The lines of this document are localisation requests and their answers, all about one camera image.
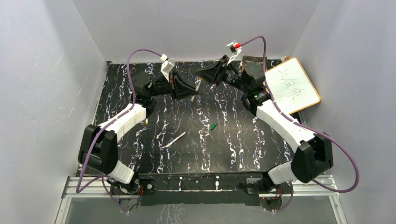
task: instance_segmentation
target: metal frame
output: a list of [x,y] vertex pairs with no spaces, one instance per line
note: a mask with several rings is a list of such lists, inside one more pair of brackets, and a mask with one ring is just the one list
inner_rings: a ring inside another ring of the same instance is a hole
[[[82,185],[92,180],[94,177],[84,177]],[[91,185],[84,189],[80,194],[76,193],[78,177],[69,177],[64,192],[62,195],[62,202],[59,208],[58,216],[55,224],[64,224],[69,212],[70,203],[73,198],[103,198],[109,197],[103,188],[101,179],[94,181]],[[317,181],[322,184],[337,188],[332,175],[320,175],[316,178]],[[105,182],[107,188],[110,188],[110,184]],[[293,183],[294,195],[293,196],[328,196],[330,203],[333,208],[334,216],[337,220],[337,224],[347,224],[344,211],[339,201],[339,194],[336,192],[328,191],[314,182],[302,183],[296,181]],[[259,194],[259,197],[275,197],[275,194]],[[137,198],[136,195],[123,195],[116,196],[116,198]]]

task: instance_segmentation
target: black marble table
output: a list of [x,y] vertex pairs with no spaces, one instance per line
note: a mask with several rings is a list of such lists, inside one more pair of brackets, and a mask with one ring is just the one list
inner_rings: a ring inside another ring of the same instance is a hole
[[[267,68],[280,60],[268,60]],[[180,77],[195,86],[194,72],[213,62],[180,62]],[[131,65],[132,76],[145,71],[158,78],[160,63]],[[115,116],[128,104],[130,86],[125,64],[110,64],[94,124]],[[155,97],[157,106],[144,122],[132,128],[118,144],[119,158],[139,173],[197,173],[265,171],[293,157],[289,145],[266,123],[246,111],[241,92],[226,84],[215,88],[202,82],[199,95],[173,101],[170,95]],[[187,132],[167,149],[163,147]],[[96,174],[88,169],[86,174]]]

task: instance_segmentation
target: white bracket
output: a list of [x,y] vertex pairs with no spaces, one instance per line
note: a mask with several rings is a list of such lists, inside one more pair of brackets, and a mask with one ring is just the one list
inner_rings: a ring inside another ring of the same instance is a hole
[[242,47],[240,46],[240,43],[237,43],[237,42],[231,42],[231,43],[227,44],[227,47],[229,47],[232,52],[232,54],[230,56],[230,60],[228,60],[228,63],[227,63],[227,65],[228,65],[242,52]]
[[161,60],[161,73],[165,76],[166,80],[169,82],[169,73],[175,67],[175,61],[173,58],[168,58],[166,55],[162,54]]
[[120,160],[117,161],[113,171],[108,176],[114,178],[121,183],[129,184],[134,176],[135,172],[123,164]]
[[291,162],[274,167],[268,172],[268,175],[275,185],[285,183],[287,181],[294,182],[297,180],[296,176],[294,176],[294,173],[291,170]]

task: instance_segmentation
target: purple cable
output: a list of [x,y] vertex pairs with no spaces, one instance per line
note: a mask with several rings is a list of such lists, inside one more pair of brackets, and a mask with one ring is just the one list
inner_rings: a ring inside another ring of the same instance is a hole
[[[265,38],[264,38],[263,36],[261,36],[261,35],[260,35],[260,36],[256,36],[256,37],[254,37],[254,38],[252,38],[252,39],[250,39],[250,40],[248,40],[248,41],[242,43],[241,46],[243,46],[243,45],[245,45],[245,44],[247,44],[247,43],[250,43],[251,41],[253,41],[253,40],[255,40],[255,39],[258,39],[258,38],[261,38],[262,41],[263,41],[263,44],[264,44],[264,51],[263,51],[263,69],[264,69],[264,74],[265,74],[266,67],[267,67],[267,65],[266,65],[267,62],[266,62],[266,60],[265,60],[265,52],[266,52],[267,44],[266,44],[266,42],[265,42]],[[269,92],[269,94],[270,94],[270,96],[271,96],[272,103],[274,104],[274,107],[276,108],[276,110],[278,110],[278,112],[279,112],[284,118],[286,118],[288,121],[293,122],[293,119],[291,119],[291,118],[289,118],[288,116],[286,116],[286,114],[284,114],[284,113],[281,111],[281,109],[279,108],[279,106],[277,105],[277,103],[274,102],[274,97],[273,97],[273,95],[272,95],[271,89],[269,88],[269,86],[268,86],[268,84],[267,84],[267,80],[265,80],[264,82],[265,82],[265,86],[266,86],[266,88],[267,88],[267,90],[268,90],[268,92]],[[319,185],[319,186],[321,186],[321,187],[323,187],[323,188],[325,188],[325,189],[327,189],[327,190],[330,190],[330,191],[333,191],[333,192],[337,192],[337,193],[347,193],[347,192],[350,192],[350,191],[354,190],[354,189],[358,186],[359,179],[360,179],[360,175],[359,175],[358,166],[357,166],[355,160],[352,158],[352,156],[351,156],[351,155],[350,155],[350,154],[349,154],[349,153],[348,153],[348,152],[347,152],[347,151],[346,151],[335,139],[333,139],[332,137],[328,136],[327,134],[321,133],[320,131],[318,131],[318,130],[316,130],[316,129],[314,129],[314,128],[307,127],[307,126],[305,126],[305,125],[303,125],[303,124],[300,124],[300,123],[298,123],[298,122],[294,122],[294,124],[297,125],[297,126],[299,126],[299,127],[301,127],[301,128],[305,128],[305,129],[310,130],[310,131],[312,131],[312,132],[315,132],[315,133],[317,133],[317,134],[319,134],[319,135],[322,135],[323,137],[327,138],[327,139],[330,140],[332,143],[334,143],[336,146],[338,146],[338,148],[340,148],[341,151],[342,151],[342,152],[348,157],[348,159],[351,161],[352,166],[354,167],[354,170],[355,170],[355,182],[354,182],[354,184],[353,184],[350,188],[347,188],[347,189],[344,189],[344,190],[338,190],[338,189],[333,189],[333,188],[327,187],[327,186],[323,185],[322,183],[319,183],[319,182],[316,181],[316,180],[312,180],[312,181],[314,181],[317,185]]]
[[290,198],[289,198],[288,202],[286,203],[286,205],[283,208],[276,210],[276,212],[280,212],[280,211],[283,211],[284,209],[286,209],[287,206],[289,206],[291,200],[293,199],[294,188],[293,188],[293,184],[291,182],[290,182],[290,186],[291,186],[291,193],[290,193]]
[[157,52],[155,52],[155,51],[152,51],[152,50],[149,50],[149,49],[138,49],[138,50],[135,50],[135,51],[132,52],[132,54],[128,57],[128,60],[127,60],[127,75],[128,75],[129,84],[130,84],[131,90],[132,90],[132,98],[133,98],[132,106],[131,106],[127,111],[125,111],[125,112],[123,112],[122,114],[118,115],[118,117],[117,117],[116,119],[110,121],[108,124],[106,124],[104,127],[102,127],[102,128],[99,130],[99,132],[95,135],[95,138],[93,138],[93,141],[92,141],[92,143],[91,143],[91,145],[90,145],[90,147],[89,147],[87,156],[86,156],[86,158],[85,158],[85,161],[84,161],[84,164],[83,164],[83,168],[82,168],[81,173],[80,173],[80,178],[79,178],[78,183],[77,183],[77,189],[76,189],[76,193],[78,194],[78,193],[80,193],[81,191],[83,191],[86,187],[88,187],[88,185],[90,185],[91,183],[93,183],[95,180],[97,180],[97,179],[99,179],[99,178],[102,178],[103,187],[105,188],[107,194],[108,194],[108,195],[114,200],[114,202],[116,202],[117,205],[118,205],[123,211],[125,211],[125,212],[128,212],[128,210],[127,210],[126,208],[122,207],[122,206],[117,202],[117,200],[113,197],[112,194],[110,194],[109,190],[107,189],[107,187],[106,187],[106,185],[105,185],[105,179],[104,179],[104,178],[105,178],[105,177],[109,177],[109,176],[107,176],[107,175],[97,176],[97,177],[93,178],[92,180],[90,180],[90,181],[89,181],[86,185],[84,185],[83,187],[81,187],[81,182],[83,181],[83,177],[84,177],[84,174],[85,174],[85,170],[86,170],[86,168],[87,168],[87,165],[88,165],[89,157],[91,156],[92,150],[93,150],[93,148],[94,148],[94,146],[95,146],[95,143],[96,143],[96,141],[98,140],[99,136],[103,133],[104,130],[106,130],[106,128],[108,128],[108,127],[109,127],[110,125],[112,125],[116,120],[120,119],[122,116],[124,116],[125,114],[127,114],[128,112],[130,112],[130,111],[134,108],[134,106],[135,106],[136,93],[135,93],[134,85],[133,85],[133,83],[132,83],[131,71],[130,71],[130,69],[129,69],[129,62],[130,62],[130,60],[131,60],[132,55],[134,55],[134,53],[136,53],[136,52],[138,52],[138,51],[148,51],[148,52],[151,52],[151,53],[156,54],[156,55],[158,55],[158,56],[161,57],[161,55],[160,55],[159,53],[157,53]]

